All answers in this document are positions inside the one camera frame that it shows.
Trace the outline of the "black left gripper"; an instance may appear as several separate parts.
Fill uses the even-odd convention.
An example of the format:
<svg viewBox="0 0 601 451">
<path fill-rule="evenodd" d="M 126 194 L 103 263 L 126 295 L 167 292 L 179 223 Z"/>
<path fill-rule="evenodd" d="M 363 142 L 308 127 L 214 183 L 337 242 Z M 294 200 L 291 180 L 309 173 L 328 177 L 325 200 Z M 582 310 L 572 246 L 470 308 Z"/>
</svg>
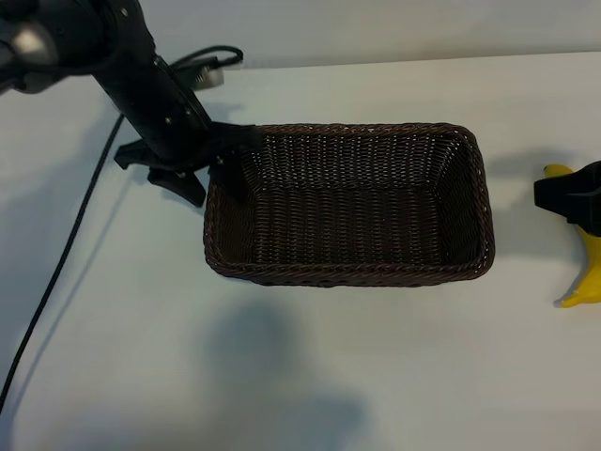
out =
<svg viewBox="0 0 601 451">
<path fill-rule="evenodd" d="M 201 208 L 207 191 L 194 171 L 210 164 L 210 179 L 238 203 L 248 196 L 243 158 L 260 148 L 256 126 L 218 123 L 215 151 L 213 122 L 172 68 L 153 54 L 140 62 L 122 55 L 100 72 L 100 85 L 140 136 L 118 148 L 122 169 L 148 168 L 147 181 Z"/>
</svg>

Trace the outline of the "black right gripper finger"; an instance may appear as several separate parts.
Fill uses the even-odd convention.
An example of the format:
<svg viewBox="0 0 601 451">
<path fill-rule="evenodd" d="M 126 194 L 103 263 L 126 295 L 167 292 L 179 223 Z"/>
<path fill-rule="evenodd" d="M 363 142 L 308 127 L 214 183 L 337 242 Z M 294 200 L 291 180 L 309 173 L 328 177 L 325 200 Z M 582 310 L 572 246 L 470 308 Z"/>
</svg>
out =
<svg viewBox="0 0 601 451">
<path fill-rule="evenodd" d="M 557 214 L 571 210 L 568 196 L 578 193 L 600 193 L 600 162 L 590 163 L 578 171 L 562 164 L 549 164 L 543 179 L 534 185 L 534 204 Z"/>
<path fill-rule="evenodd" d="M 567 222 L 579 226 L 590 235 L 601 234 L 600 193 L 578 193 L 568 196 L 571 208 Z"/>
</svg>

